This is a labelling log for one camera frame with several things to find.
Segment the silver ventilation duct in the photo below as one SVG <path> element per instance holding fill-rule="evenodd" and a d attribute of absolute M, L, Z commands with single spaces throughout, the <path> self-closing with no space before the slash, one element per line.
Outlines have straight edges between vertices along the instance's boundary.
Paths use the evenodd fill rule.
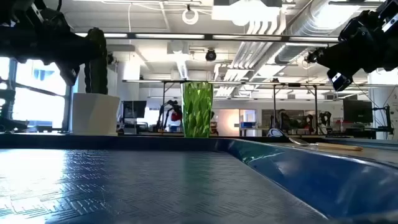
<path fill-rule="evenodd" d="M 328 35 L 341 25 L 334 17 L 338 12 L 336 5 L 329 5 L 330 0 L 313 0 L 301 15 L 287 29 L 287 35 L 319 36 Z M 300 55 L 306 47 L 285 44 L 275 62 L 287 64 Z"/>

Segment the black computer monitor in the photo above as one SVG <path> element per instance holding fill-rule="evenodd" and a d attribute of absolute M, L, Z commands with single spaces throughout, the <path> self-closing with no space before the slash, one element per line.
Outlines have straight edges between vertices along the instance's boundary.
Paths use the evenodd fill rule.
<path fill-rule="evenodd" d="M 343 100 L 343 119 L 352 123 L 372 123 L 372 103 L 361 100 Z"/>
<path fill-rule="evenodd" d="M 123 101 L 123 118 L 144 118 L 146 101 Z"/>

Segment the white faceted plant pot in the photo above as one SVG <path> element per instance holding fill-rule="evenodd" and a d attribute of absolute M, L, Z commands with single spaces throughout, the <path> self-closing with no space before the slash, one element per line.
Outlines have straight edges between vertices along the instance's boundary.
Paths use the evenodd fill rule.
<path fill-rule="evenodd" d="M 117 136 L 117 112 L 120 99 L 99 93 L 74 93 L 72 134 Z"/>

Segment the green cactus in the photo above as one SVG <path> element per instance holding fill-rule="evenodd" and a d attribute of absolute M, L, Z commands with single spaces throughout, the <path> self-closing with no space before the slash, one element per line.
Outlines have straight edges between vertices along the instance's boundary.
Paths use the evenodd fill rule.
<path fill-rule="evenodd" d="M 108 51 L 104 32 L 94 27 L 88 31 L 87 38 L 99 45 L 99 57 L 85 63 L 85 92 L 108 94 Z"/>

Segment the green textured plastic cup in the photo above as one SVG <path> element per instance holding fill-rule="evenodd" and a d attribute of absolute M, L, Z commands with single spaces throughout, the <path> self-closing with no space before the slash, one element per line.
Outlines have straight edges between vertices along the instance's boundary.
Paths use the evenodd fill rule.
<path fill-rule="evenodd" d="M 182 84 L 182 124 L 186 138 L 208 138 L 213 104 L 213 85 L 208 82 Z"/>

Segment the spoon with wooden handle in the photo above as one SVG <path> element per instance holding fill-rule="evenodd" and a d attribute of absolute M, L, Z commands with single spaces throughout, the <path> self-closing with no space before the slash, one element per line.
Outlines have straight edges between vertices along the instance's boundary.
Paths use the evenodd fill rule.
<path fill-rule="evenodd" d="M 332 150 L 343 150 L 343 151 L 362 151 L 363 148 L 359 146 L 350 146 L 350 145 L 343 145 L 343 144 L 331 144 L 331 143 L 324 143 L 324 142 L 317 142 L 317 143 L 309 143 L 306 142 L 302 139 L 298 138 L 291 138 L 288 137 L 288 139 L 295 144 L 301 145 L 301 146 L 317 146 L 321 148 L 328 148 Z"/>

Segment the blue plastic tray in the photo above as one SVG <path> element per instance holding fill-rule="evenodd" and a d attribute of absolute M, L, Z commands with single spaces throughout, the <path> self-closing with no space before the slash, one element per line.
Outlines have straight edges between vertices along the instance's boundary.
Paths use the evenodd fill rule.
<path fill-rule="evenodd" d="M 0 224 L 398 224 L 398 164 L 240 139 L 2 135 Z"/>

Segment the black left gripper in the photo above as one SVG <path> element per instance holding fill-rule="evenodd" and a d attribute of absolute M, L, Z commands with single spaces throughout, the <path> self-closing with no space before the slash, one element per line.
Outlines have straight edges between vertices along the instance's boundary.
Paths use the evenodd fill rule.
<path fill-rule="evenodd" d="M 75 33 L 75 56 L 68 44 L 76 40 L 61 12 L 63 0 L 56 8 L 45 0 L 0 0 L 0 57 L 25 62 L 29 58 L 62 65 L 83 64 L 105 57 L 103 33 Z M 107 52 L 106 62 L 114 63 L 113 52 Z"/>

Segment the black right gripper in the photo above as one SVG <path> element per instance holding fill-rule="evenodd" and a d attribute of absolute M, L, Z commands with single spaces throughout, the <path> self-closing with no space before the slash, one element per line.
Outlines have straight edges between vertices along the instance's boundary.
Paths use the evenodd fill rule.
<path fill-rule="evenodd" d="M 339 39 L 347 41 L 365 72 L 398 68 L 398 0 L 385 0 L 377 9 L 362 11 L 349 20 Z M 309 51 L 307 63 L 339 66 L 342 43 Z"/>

